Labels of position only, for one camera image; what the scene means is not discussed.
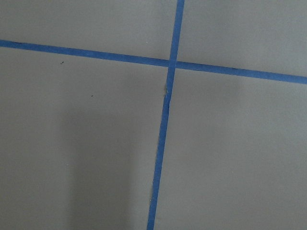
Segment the gray floor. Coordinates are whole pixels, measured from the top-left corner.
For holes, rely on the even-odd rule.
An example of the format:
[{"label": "gray floor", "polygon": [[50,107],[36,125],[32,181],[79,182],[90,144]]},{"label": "gray floor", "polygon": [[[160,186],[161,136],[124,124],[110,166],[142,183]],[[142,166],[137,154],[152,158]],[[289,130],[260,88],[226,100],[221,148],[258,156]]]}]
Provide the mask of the gray floor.
[{"label": "gray floor", "polygon": [[[169,59],[176,0],[2,0],[0,39]],[[307,76],[305,0],[186,0],[178,61]],[[0,229],[144,230],[167,68],[0,48]],[[155,230],[307,226],[307,85],[177,69]]]}]

